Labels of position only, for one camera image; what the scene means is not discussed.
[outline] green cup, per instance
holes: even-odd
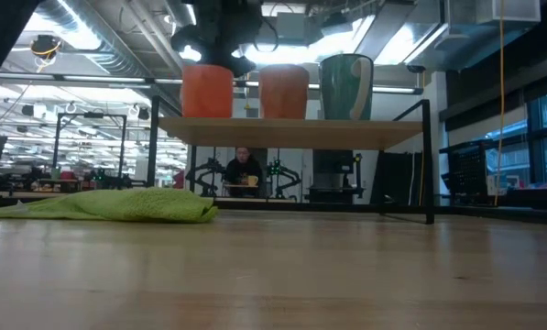
[[[358,54],[334,55],[320,63],[324,119],[370,120],[373,61]]]

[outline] yellow mug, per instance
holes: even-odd
[[[258,183],[258,176],[255,175],[249,175],[247,178],[247,183],[249,186],[256,186]]]

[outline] orange cup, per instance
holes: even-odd
[[[307,70],[293,64],[275,64],[259,72],[262,118],[305,119],[308,104]]]
[[[233,73],[216,65],[186,66],[181,103],[184,117],[232,117]]]

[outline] wooden shelf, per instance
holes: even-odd
[[[159,127],[204,147],[389,149],[421,133],[420,122],[163,117]]]

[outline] green towel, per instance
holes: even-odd
[[[0,208],[0,218],[203,223],[214,218],[212,200],[176,189],[77,192]]]

